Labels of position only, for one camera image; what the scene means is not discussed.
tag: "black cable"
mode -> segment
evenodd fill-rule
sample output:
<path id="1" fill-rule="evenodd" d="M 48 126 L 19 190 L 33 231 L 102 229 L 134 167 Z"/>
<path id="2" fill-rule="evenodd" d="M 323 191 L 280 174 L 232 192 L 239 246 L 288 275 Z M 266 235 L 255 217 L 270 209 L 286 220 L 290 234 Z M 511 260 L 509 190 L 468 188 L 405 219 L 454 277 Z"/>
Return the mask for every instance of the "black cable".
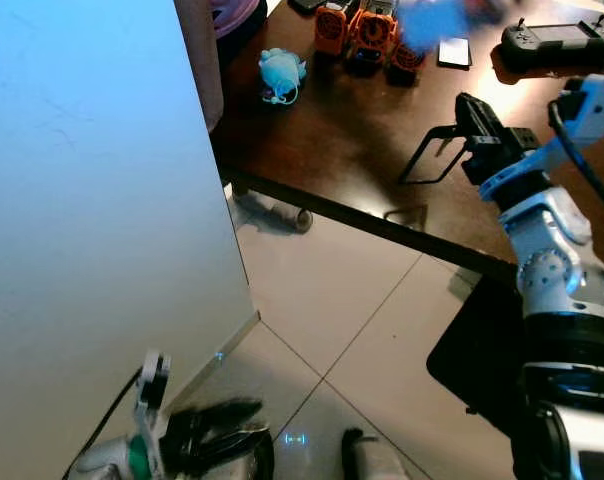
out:
<path id="1" fill-rule="evenodd" d="M 573 143 L 573 140 L 569 137 L 569 133 L 564 126 L 564 121 L 560 115 L 560 109 L 557 100 L 552 100 L 548 104 L 549 111 L 549 125 L 555 131 L 558 136 L 558 140 L 562 144 L 562 147 L 566 151 L 571 161 L 578 168 L 580 173 L 586 178 L 593 190 L 597 193 L 602 203 L 604 203 L 604 184 L 595 174 L 591 166 L 586 162 L 578 148 Z"/>
<path id="2" fill-rule="evenodd" d="M 73 461 L 67 467 L 66 471 L 64 472 L 64 475 L 62 476 L 62 480 L 66 480 L 67 478 L 69 478 L 69 473 L 71 472 L 71 468 L 73 468 L 73 465 L 75 464 L 75 462 L 89 448 L 91 448 L 91 445 L 93 445 L 93 443 L 95 442 L 95 440 L 100 436 L 100 433 L 102 433 L 102 430 L 104 429 L 104 426 L 106 425 L 106 422 L 109 421 L 109 418 L 111 418 L 111 415 L 113 415 L 113 412 L 118 407 L 118 405 L 120 404 L 120 402 L 122 401 L 122 399 L 124 398 L 124 396 L 131 389 L 131 387 L 135 384 L 135 382 L 137 382 L 138 378 L 140 378 L 140 374 L 141 373 L 142 373 L 142 367 L 138 368 L 135 371 L 135 373 L 129 379 L 129 381 L 126 382 L 126 385 L 124 385 L 124 387 L 122 388 L 122 390 L 120 390 L 120 393 L 118 393 L 118 396 L 115 397 L 115 400 L 113 400 L 113 402 L 111 403 L 111 406 L 109 407 L 109 409 L 106 411 L 106 413 L 102 417 L 102 420 L 100 420 L 100 423 L 98 423 L 98 426 L 95 427 L 95 430 L 93 430 L 93 433 L 91 434 L 91 436 L 89 437 L 89 439 L 84 443 L 84 445 L 82 446 L 82 448 L 80 449 L 80 451 L 78 452 L 78 454 L 75 456 L 75 458 L 73 459 Z"/>

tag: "wooden table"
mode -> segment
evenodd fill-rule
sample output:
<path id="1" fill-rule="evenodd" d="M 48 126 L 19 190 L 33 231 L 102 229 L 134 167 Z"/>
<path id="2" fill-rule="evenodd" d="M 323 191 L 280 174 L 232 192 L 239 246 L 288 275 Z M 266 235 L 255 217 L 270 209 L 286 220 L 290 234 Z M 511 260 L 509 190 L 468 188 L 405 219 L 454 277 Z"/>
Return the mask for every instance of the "wooden table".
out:
<path id="1" fill-rule="evenodd" d="M 520 16 L 529 25 L 598 17 L 552 2 L 525 3 L 511 11 L 506 23 Z M 313 17 L 303 17 L 283 2 L 223 75 L 225 114 L 211 136 L 221 175 L 494 278 L 512 279 L 516 259 L 496 220 L 498 210 L 480 200 L 459 166 L 436 185 L 397 184 L 425 133 L 455 122 L 458 93 L 487 101 L 504 125 L 530 127 L 544 143 L 553 136 L 546 104 L 558 95 L 566 76 L 604 73 L 604 68 L 590 66 L 518 77 L 495 50 L 505 25 L 472 34 L 469 71 L 438 67 L 431 54 L 417 85 L 407 88 L 390 86 L 383 71 L 357 77 L 340 60 L 316 56 Z M 272 47 L 291 50 L 308 62 L 308 79 L 291 107 L 274 108 L 259 99 L 257 60 L 262 49 Z M 436 158 L 435 144 L 412 178 L 436 177 L 458 147 L 453 142 Z M 604 180 L 604 139 L 584 153 Z M 599 200 L 568 162 L 552 178 L 590 218 L 596 253 L 604 259 Z"/>

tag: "baseboard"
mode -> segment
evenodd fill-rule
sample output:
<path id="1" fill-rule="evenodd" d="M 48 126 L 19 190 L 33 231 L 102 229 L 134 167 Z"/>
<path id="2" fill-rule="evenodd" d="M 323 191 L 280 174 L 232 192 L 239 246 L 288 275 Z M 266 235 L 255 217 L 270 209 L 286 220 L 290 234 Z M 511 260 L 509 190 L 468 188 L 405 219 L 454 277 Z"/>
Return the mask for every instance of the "baseboard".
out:
<path id="1" fill-rule="evenodd" d="M 249 333 L 249 331 L 255 326 L 255 324 L 260 320 L 260 312 L 256 310 L 251 317 L 238 329 L 237 332 L 219 349 L 219 351 L 211 358 L 205 365 L 200 369 L 200 371 L 196 372 L 190 380 L 188 380 L 185 385 L 178 390 L 175 396 L 166 402 L 163 407 L 163 412 L 169 414 L 170 412 L 174 412 L 179 410 L 180 408 L 184 408 L 185 403 L 189 400 L 195 391 L 198 389 L 202 383 L 209 378 L 213 372 L 215 372 L 222 365 L 222 360 L 229 354 L 231 351 L 238 346 L 238 344 L 244 339 L 244 337 Z"/>

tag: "tile floor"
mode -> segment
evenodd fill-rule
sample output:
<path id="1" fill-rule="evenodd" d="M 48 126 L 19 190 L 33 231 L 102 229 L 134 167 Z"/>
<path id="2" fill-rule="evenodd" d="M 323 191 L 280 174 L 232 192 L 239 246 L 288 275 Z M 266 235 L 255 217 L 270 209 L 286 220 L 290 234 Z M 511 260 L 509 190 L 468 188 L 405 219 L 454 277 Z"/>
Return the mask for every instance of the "tile floor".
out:
<path id="1" fill-rule="evenodd" d="M 341 479 L 354 426 L 413 479 L 513 478 L 507 438 L 425 366 L 477 274 L 318 215 L 298 235 L 229 206 L 261 321 L 193 399 L 262 398 L 276 479 Z"/>

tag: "white wall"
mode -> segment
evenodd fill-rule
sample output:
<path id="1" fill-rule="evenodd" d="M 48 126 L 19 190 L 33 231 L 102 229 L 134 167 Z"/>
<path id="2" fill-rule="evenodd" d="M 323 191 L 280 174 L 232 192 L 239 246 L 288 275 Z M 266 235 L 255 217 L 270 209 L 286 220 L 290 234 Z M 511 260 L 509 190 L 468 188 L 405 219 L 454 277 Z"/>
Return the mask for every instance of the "white wall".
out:
<path id="1" fill-rule="evenodd" d="M 0 0 L 0 478 L 59 478 L 148 347 L 175 392 L 253 312 L 173 2 Z"/>

